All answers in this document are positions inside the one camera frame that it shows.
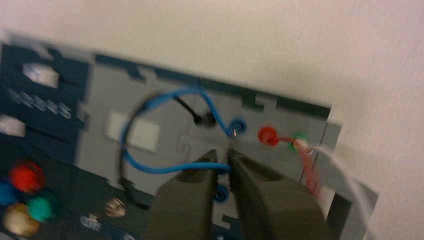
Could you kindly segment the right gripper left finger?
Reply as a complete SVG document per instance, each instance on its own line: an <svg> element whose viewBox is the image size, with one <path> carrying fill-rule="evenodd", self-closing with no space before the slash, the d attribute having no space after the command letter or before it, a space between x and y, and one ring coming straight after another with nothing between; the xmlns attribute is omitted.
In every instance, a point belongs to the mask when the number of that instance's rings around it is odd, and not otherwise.
<svg viewBox="0 0 424 240"><path fill-rule="evenodd" d="M212 239L214 169L184 170L157 191L148 211L146 240Z"/></svg>

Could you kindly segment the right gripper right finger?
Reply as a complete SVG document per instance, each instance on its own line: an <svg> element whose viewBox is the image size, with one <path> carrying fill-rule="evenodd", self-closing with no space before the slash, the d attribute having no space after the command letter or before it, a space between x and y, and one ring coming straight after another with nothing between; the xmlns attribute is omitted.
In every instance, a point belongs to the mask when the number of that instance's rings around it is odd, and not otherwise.
<svg viewBox="0 0 424 240"><path fill-rule="evenodd" d="M229 149L230 190L247 240L330 240L321 207L299 181Z"/></svg>

